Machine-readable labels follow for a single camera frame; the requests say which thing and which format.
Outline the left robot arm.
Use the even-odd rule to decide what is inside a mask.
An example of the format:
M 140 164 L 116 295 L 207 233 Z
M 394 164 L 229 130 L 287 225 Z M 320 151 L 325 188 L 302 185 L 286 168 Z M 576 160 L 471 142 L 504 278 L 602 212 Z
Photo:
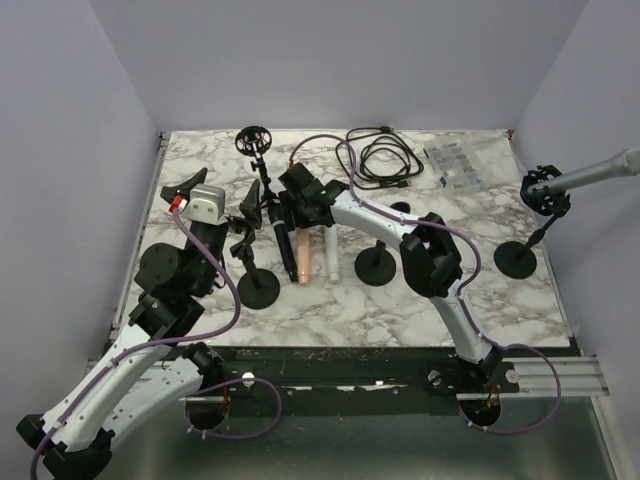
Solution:
M 204 313 L 201 299 L 221 286 L 229 288 L 234 310 L 211 335 L 229 331 L 239 320 L 240 294 L 225 269 L 223 250 L 230 230 L 260 226 L 260 184 L 252 184 L 242 214 L 234 217 L 225 213 L 225 191 L 206 184 L 206 176 L 201 169 L 162 188 L 185 245 L 156 243 L 144 251 L 134 277 L 142 292 L 111 347 L 56 406 L 17 425 L 34 450 L 31 478 L 44 466 L 55 479 L 94 479 L 116 446 L 167 404 L 220 387 L 223 367 L 206 343 L 210 335 L 190 332 Z

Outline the black round-base mic stand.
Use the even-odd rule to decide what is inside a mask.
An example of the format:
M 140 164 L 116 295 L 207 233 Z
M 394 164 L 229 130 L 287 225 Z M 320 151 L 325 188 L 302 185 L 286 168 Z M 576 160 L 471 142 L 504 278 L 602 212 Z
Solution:
M 270 270 L 255 265 L 252 243 L 255 231 L 247 229 L 243 239 L 230 248 L 233 258 L 241 261 L 245 273 L 237 283 L 237 290 L 243 306 L 252 310 L 263 310 L 273 305 L 280 294 L 280 283 Z

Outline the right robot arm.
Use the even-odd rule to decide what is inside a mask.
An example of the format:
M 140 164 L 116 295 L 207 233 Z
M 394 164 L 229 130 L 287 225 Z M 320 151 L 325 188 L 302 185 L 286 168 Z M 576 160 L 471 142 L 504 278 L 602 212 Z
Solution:
M 301 163 L 288 168 L 279 181 L 296 225 L 346 226 L 396 250 L 406 284 L 430 300 L 453 339 L 462 363 L 462 384 L 480 392 L 494 383 L 501 351 L 474 318 L 454 231 L 441 217 L 399 212 L 359 196 L 351 185 L 338 180 L 322 184 Z

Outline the black tripod mic stand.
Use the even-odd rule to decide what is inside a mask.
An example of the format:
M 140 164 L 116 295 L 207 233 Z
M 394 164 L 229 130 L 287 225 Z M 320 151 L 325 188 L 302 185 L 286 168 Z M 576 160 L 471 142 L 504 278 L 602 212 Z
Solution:
M 283 211 L 278 195 L 271 189 L 271 178 L 268 175 L 264 154 L 271 148 L 271 133 L 264 127 L 252 125 L 243 128 L 235 138 L 237 151 L 251 157 L 251 169 L 257 172 L 263 186 L 263 194 L 260 200 L 261 206 L 265 206 L 271 221 L 282 220 Z

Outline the beige microphone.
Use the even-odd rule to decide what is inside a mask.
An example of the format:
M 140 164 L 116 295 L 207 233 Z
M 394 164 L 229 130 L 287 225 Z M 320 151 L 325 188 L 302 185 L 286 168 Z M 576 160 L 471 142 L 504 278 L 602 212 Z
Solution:
M 311 280 L 311 236 L 308 229 L 296 231 L 298 282 L 308 284 Z

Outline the white microphone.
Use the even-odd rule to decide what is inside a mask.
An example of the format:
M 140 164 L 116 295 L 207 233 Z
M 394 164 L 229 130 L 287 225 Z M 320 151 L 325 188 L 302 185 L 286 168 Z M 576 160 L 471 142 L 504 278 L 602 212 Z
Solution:
M 339 251 L 337 231 L 334 226 L 324 228 L 325 260 L 329 279 L 332 283 L 340 281 Z

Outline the round-base stand with shockmount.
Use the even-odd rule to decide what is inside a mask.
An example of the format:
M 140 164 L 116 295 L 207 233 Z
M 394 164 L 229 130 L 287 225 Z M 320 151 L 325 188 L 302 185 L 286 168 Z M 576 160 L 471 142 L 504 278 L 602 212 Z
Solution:
M 556 220 L 564 217 L 571 207 L 570 195 L 565 191 L 552 193 L 548 187 L 541 187 L 544 181 L 555 179 L 562 173 L 552 165 L 538 166 L 529 170 L 522 179 L 520 197 L 524 204 L 548 221 L 535 230 L 526 243 L 507 241 L 494 251 L 493 259 L 498 270 L 512 279 L 526 279 L 537 268 L 536 256 L 532 249 L 541 242 L 546 231 Z

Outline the black microphone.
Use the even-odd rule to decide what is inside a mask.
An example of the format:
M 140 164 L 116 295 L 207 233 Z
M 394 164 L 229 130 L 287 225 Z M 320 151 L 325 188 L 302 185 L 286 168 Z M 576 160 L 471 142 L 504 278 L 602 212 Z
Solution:
M 284 221 L 282 209 L 279 204 L 272 203 L 268 206 L 268 216 L 275 234 L 283 267 L 293 283 L 298 282 L 298 268 L 291 246 L 289 233 Z

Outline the round-base stand with clip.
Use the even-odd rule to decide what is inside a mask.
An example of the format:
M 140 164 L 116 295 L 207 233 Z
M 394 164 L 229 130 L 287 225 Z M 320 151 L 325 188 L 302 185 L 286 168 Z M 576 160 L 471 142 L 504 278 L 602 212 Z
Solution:
M 356 222 L 356 229 L 376 239 L 374 247 L 362 250 L 356 257 L 354 269 L 357 277 L 370 286 L 388 284 L 396 274 L 396 261 L 387 250 L 399 250 L 409 227 L 376 213 L 365 213 Z

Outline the silver microphone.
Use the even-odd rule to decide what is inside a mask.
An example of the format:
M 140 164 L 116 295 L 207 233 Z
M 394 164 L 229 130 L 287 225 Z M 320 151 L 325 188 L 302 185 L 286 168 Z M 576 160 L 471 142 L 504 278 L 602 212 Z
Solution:
M 608 160 L 529 186 L 526 188 L 526 193 L 537 195 L 541 192 L 550 195 L 617 177 L 630 177 L 638 174 L 639 149 L 632 148 L 624 150 Z

